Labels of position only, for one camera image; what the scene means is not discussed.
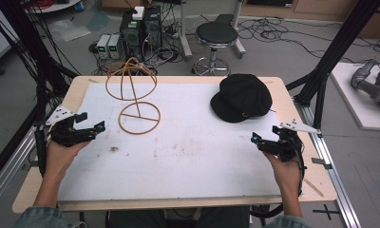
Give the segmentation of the aluminium rail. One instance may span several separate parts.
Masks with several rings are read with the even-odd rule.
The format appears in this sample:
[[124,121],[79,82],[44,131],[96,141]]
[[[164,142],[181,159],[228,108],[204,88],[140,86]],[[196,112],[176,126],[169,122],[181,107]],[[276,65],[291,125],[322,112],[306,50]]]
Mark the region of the aluminium rail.
[[333,188],[336,192],[336,205],[345,224],[345,227],[361,228],[359,219],[353,209],[347,191],[345,190],[342,180],[337,172],[330,150],[325,143],[323,135],[321,133],[311,133],[310,137],[314,148],[316,149],[318,156],[320,160],[322,160],[323,166],[327,170],[332,181]]
[[34,148],[34,131],[35,127],[32,126],[23,138],[17,142],[16,147],[11,150],[10,158],[0,169],[0,198],[28,158],[29,152]]

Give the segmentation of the wooden wire hat stand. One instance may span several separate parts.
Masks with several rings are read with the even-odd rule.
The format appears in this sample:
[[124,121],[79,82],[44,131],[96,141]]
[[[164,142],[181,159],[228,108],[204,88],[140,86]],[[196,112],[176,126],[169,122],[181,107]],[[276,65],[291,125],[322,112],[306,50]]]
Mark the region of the wooden wire hat stand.
[[[151,81],[151,87],[143,95],[136,91],[137,77],[146,77]],[[125,62],[118,63],[106,72],[104,88],[113,99],[126,102],[118,115],[118,126],[125,133],[143,135],[154,130],[162,119],[159,108],[146,101],[157,88],[156,74],[140,63],[136,57],[130,57]]]

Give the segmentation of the person's right hand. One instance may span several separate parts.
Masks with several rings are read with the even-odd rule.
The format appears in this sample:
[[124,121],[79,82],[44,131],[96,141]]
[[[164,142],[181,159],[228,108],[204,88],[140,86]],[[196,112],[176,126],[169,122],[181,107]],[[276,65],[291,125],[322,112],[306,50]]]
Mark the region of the person's right hand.
[[297,161],[282,161],[281,158],[264,152],[264,156],[268,159],[273,167],[275,181],[281,193],[293,193],[298,196],[300,169]]

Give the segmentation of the person's dark trousers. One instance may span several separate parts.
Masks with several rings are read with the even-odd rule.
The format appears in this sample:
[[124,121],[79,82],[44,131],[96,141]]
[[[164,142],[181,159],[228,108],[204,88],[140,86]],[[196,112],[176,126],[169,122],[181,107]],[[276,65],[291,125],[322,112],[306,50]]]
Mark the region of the person's dark trousers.
[[111,211],[109,228],[249,228],[248,206],[207,207],[187,217],[175,210]]

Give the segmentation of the black round stool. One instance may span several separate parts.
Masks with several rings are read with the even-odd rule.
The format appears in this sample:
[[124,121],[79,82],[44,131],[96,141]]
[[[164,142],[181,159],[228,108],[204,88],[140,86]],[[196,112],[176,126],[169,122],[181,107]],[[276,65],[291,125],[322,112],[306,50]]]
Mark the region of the black round stool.
[[236,43],[236,30],[220,22],[208,22],[197,27],[196,39],[210,49],[210,54],[199,58],[193,64],[192,72],[199,76],[227,76],[230,67],[217,57],[217,52],[221,48],[231,48]]

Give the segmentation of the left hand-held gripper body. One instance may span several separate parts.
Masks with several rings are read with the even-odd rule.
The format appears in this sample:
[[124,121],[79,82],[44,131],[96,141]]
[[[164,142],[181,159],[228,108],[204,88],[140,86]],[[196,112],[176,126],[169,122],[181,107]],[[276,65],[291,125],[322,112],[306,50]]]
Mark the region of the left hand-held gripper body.
[[97,133],[94,126],[84,129],[76,129],[74,127],[76,124],[74,120],[75,114],[62,105],[57,106],[50,114],[46,120],[46,125],[50,126],[49,134],[53,141],[63,146],[71,147],[72,145],[89,142],[96,138]]

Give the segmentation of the blue denim sleeve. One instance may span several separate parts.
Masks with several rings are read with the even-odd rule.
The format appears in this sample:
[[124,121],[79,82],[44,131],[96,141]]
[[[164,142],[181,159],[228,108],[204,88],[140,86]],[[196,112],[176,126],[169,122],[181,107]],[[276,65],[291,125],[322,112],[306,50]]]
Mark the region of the blue denim sleeve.
[[304,218],[296,216],[279,216],[262,228],[312,228]]
[[87,228],[82,221],[68,222],[62,211],[53,207],[31,206],[11,228]]

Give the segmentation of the black frame post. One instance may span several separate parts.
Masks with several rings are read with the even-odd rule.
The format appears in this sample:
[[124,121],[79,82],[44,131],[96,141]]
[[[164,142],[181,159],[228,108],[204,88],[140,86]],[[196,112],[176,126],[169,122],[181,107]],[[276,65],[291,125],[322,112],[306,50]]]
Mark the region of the black frame post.
[[34,124],[42,124],[45,119],[46,104],[53,98],[62,98],[67,94],[69,83],[78,73],[57,62],[42,41],[39,31],[29,19],[26,10],[28,4],[23,0],[0,0],[3,13],[18,39],[12,39],[11,33],[0,19],[0,33],[23,62],[30,77],[36,84],[37,104],[30,111],[6,147],[0,153],[0,172],[4,169],[16,146]]
[[321,129],[328,78],[364,26],[380,7],[380,0],[358,0],[316,67],[307,75],[286,85],[288,91],[302,86],[294,100],[309,107],[316,97],[313,127]]

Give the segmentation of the black computer tower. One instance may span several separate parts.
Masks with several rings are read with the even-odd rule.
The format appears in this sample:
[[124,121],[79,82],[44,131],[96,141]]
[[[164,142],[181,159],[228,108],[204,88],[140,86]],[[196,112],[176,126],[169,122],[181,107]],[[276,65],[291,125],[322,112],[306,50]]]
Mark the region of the black computer tower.
[[148,45],[153,48],[162,47],[161,7],[155,6],[144,11],[144,27]]
[[120,34],[126,58],[135,57],[143,60],[143,21],[134,20],[128,11],[123,15]]

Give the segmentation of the white box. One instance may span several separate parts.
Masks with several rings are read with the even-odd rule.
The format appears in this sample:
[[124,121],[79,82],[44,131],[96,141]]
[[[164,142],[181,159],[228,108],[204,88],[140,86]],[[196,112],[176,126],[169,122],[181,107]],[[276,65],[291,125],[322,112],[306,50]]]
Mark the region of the white box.
[[143,16],[144,16],[144,7],[141,7],[141,6],[135,7],[132,13],[132,19],[141,21],[143,19]]

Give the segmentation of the black cap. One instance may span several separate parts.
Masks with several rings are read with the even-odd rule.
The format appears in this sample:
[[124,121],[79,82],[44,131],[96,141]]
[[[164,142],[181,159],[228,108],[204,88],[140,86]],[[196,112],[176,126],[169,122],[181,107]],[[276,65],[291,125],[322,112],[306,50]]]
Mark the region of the black cap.
[[231,74],[219,83],[210,106],[223,121],[240,123],[266,115],[273,99],[268,87],[253,74]]

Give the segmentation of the white board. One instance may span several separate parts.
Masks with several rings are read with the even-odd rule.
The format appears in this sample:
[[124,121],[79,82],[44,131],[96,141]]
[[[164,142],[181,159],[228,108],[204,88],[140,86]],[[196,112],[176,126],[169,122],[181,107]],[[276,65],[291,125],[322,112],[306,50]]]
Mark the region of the white board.
[[332,79],[359,127],[380,130],[380,104],[369,94],[351,86],[352,75],[360,67],[359,64],[339,63],[332,70]]

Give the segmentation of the person's left hand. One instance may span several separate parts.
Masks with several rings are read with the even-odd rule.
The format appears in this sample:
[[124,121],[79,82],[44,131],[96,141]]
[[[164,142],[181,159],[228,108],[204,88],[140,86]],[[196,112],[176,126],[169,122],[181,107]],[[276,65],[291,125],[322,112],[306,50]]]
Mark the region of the person's left hand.
[[89,142],[80,142],[71,147],[66,147],[57,142],[50,141],[47,144],[47,167],[45,179],[61,181],[75,157],[88,144]]

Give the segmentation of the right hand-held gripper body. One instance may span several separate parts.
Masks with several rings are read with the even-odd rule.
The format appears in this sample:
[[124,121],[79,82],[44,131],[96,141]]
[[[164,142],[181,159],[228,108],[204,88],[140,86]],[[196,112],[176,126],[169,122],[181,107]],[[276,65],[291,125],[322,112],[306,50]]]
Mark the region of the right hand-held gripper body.
[[319,129],[306,125],[297,120],[291,120],[289,122],[282,122],[278,126],[280,133],[277,141],[261,140],[261,144],[258,149],[262,152],[266,152],[280,157],[284,162],[291,160],[294,156],[300,155],[302,151],[303,142],[297,135],[299,131],[308,133],[321,133]]

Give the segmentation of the white table mat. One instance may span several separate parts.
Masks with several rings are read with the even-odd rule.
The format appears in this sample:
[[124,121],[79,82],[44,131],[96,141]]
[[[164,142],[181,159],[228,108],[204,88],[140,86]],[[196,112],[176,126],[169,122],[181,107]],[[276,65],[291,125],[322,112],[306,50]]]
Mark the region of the white table mat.
[[61,201],[168,200],[276,196],[270,164],[251,137],[274,140],[276,113],[227,123],[211,109],[216,84],[138,84],[151,107],[129,117],[124,132],[115,99],[117,84],[86,90],[81,128],[105,123],[105,131],[81,150],[62,182]]

